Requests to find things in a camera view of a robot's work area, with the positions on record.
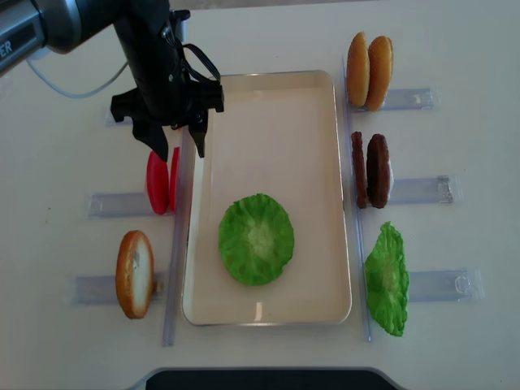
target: green lettuce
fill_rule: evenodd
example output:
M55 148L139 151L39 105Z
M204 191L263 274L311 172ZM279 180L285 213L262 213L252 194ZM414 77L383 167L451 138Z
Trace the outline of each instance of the green lettuce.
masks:
M368 308L372 318L393 336L403 336L410 277L401 234L386 222L365 262Z
M258 286L278 278L293 250L287 212L263 193L233 203L220 222L220 257L231 277L243 284Z

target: red tomato slice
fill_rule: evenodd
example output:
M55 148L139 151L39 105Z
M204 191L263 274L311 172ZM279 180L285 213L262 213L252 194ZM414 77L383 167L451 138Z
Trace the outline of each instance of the red tomato slice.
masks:
M170 176L170 210L175 213L177 209L177 187L179 183L180 170L180 148L173 149L173 158L171 159L171 176Z
M168 165L154 151L148 157L146 190L155 214L163 215L168 208Z

